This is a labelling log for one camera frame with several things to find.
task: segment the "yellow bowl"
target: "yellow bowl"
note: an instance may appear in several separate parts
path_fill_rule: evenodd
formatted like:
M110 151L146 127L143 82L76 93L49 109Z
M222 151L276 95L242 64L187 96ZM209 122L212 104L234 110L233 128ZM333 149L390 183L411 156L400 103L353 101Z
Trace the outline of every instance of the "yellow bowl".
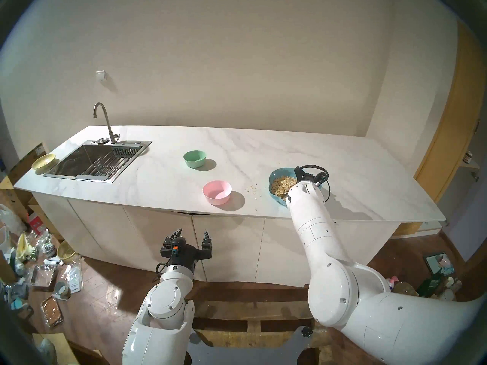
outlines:
M64 262L69 263L71 260L74 259L76 252L71 248L68 242L63 241L57 248L57 256L62 259Z
M42 157L34 161L34 163L32 164L32 168L38 173L47 172L54 167L56 163L55 159L56 156L54 155L54 153L43 155Z

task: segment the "light switch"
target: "light switch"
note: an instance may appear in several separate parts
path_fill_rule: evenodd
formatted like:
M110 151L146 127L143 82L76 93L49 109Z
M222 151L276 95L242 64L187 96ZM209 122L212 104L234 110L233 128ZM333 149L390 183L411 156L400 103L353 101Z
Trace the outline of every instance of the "light switch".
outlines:
M96 72L96 80L98 82L106 81L107 80L107 74L105 71L97 71Z

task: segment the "blue bowl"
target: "blue bowl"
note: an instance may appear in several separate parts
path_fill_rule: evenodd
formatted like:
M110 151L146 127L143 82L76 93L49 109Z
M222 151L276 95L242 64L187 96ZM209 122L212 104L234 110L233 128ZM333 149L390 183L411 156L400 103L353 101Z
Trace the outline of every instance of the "blue bowl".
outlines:
M278 168L277 170L274 170L269 175L269 194L271 195L271 197L275 201L277 201L279 204L281 204L282 206L285 206L287 208L286 201L284 201L283 199L281 199L279 196L276 196L276 195L272 194L272 192L271 192L272 182L275 179L281 178L283 176L291 176L291 177L297 179L296 178L296 173L294 172L294 169L293 168L283 167L283 168Z

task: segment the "dish drying rack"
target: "dish drying rack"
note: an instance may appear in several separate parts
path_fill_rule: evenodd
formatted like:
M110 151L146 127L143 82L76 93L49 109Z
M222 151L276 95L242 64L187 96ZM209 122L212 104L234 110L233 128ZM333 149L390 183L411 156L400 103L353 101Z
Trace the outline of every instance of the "dish drying rack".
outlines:
M111 147L110 153L94 161L76 179L109 180L142 149L141 144L113 144Z

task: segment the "shelf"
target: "shelf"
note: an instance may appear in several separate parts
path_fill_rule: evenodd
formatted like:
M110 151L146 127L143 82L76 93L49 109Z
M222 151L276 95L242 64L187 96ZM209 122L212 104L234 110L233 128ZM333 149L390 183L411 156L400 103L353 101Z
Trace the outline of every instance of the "shelf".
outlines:
M470 163L465 163L463 161L460 161L459 167L467 167L467 168L475 168L475 169L480 169L480 166L476 161L473 159L470 160Z

